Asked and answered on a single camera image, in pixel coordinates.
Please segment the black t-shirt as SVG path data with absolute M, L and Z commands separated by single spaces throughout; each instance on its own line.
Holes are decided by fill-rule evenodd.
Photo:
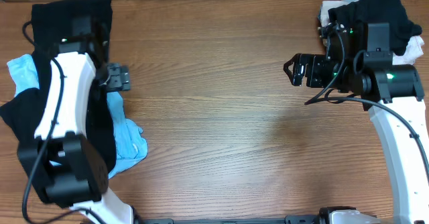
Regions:
M 109 34 L 105 37 L 109 59 L 112 14 L 111 0 L 64 0 L 32 7 L 30 25 L 34 35 L 30 41 L 35 50 L 31 56 L 40 87 L 23 91 L 1 107 L 1 117 L 14 132 L 18 147 L 21 143 L 27 144 L 33 140 L 34 131 L 44 112 L 51 81 L 50 61 L 46 53 L 62 38 L 71 36 L 73 19 L 90 16 L 104 26 Z M 110 172 L 116 162 L 116 150 L 107 93 L 96 87 L 90 89 L 86 137 L 102 156 Z

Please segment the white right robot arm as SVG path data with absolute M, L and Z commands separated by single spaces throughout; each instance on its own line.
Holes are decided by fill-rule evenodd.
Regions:
M 294 86 L 320 88 L 308 104 L 361 103 L 380 138 L 393 193 L 392 223 L 428 222 L 428 130 L 416 68 L 393 64 L 387 22 L 318 28 L 325 54 L 284 64 Z

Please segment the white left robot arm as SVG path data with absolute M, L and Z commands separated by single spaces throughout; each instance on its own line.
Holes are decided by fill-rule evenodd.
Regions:
M 72 34 L 46 53 L 51 81 L 43 115 L 33 140 L 21 143 L 18 159 L 28 181 L 21 211 L 27 212 L 29 192 L 44 203 L 80 213 L 92 223 L 141 223 L 137 211 L 109 188 L 108 169 L 86 137 L 91 87 L 107 92 L 130 89 L 128 69 L 107 62 L 109 34 L 90 16 L 71 23 Z

